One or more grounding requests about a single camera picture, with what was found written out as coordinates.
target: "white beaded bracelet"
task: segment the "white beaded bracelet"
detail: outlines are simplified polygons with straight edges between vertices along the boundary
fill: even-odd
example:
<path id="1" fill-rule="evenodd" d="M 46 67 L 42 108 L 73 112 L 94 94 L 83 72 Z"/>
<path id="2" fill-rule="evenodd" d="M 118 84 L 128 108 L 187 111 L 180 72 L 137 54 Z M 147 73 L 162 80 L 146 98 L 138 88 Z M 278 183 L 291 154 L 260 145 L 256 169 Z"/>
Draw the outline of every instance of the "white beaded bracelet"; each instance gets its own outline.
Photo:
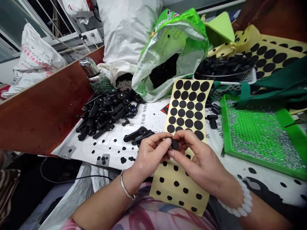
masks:
<path id="1" fill-rule="evenodd" d="M 250 213 L 252 211 L 253 203 L 252 203 L 252 196 L 250 195 L 250 191 L 247 188 L 246 184 L 238 177 L 234 176 L 235 179 L 239 182 L 242 190 L 243 190 L 243 196 L 244 196 L 244 203 L 242 206 L 238 209 L 230 208 L 223 204 L 220 200 L 219 203 L 222 205 L 223 208 L 225 208 L 230 214 L 234 214 L 236 217 L 240 216 L 247 216 L 247 213 Z"/>

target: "white wall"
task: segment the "white wall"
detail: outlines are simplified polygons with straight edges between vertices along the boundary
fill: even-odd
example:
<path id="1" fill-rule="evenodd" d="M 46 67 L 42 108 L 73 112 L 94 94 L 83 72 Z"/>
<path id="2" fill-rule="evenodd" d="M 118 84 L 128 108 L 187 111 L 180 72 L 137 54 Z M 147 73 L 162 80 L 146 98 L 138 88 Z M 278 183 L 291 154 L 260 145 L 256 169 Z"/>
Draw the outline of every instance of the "white wall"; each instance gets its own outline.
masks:
<path id="1" fill-rule="evenodd" d="M 11 82 L 15 77 L 13 73 L 13 67 L 16 66 L 18 62 L 19 58 L 16 58 L 0 64 L 0 82 L 11 85 Z"/>

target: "fingernail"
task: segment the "fingernail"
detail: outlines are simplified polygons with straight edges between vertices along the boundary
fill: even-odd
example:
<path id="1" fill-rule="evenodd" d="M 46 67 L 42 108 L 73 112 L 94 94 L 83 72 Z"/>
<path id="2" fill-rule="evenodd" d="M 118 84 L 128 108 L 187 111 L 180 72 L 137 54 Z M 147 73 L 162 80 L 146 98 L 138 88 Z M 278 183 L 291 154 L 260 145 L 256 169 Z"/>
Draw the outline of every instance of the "fingernail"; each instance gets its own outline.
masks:
<path id="1" fill-rule="evenodd" d="M 170 138 L 166 138 L 164 141 L 165 141 L 165 143 L 167 143 L 167 144 L 171 144 L 171 143 L 172 143 L 172 140 L 171 140 Z"/>

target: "hand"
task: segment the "hand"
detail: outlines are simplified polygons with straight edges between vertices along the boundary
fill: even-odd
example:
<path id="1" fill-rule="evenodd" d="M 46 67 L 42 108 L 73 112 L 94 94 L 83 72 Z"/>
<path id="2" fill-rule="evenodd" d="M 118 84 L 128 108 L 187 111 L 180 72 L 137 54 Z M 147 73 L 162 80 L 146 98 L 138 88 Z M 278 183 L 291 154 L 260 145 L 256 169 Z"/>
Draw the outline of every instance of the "hand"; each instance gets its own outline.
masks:
<path id="1" fill-rule="evenodd" d="M 210 146 L 200 141 L 190 130 L 176 132 L 173 139 L 182 147 L 180 151 L 168 151 L 168 155 L 185 169 L 191 179 L 224 204 L 233 208 L 240 207 L 243 201 L 242 188 Z M 192 160 L 184 155 L 187 148 L 191 148 L 195 154 Z"/>
<path id="2" fill-rule="evenodd" d="M 138 156 L 132 166 L 136 172 L 135 175 L 142 182 L 156 171 L 163 156 L 167 153 L 172 142 L 166 137 L 173 137 L 173 135 L 158 133 L 142 140 Z"/>

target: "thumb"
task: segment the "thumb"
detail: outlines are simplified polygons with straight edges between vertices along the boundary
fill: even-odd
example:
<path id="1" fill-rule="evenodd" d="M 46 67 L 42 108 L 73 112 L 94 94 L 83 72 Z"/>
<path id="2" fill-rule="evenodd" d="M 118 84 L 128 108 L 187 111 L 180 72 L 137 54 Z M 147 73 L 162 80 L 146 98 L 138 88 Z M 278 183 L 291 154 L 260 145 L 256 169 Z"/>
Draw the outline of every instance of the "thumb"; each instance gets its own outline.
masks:
<path id="1" fill-rule="evenodd" d="M 165 138 L 153 151 L 153 154 L 160 155 L 161 158 L 166 154 L 170 145 L 172 144 L 172 140 L 170 138 Z"/>
<path id="2" fill-rule="evenodd" d="M 177 150 L 168 151 L 168 155 L 175 159 L 187 172 L 195 167 L 195 163 Z"/>

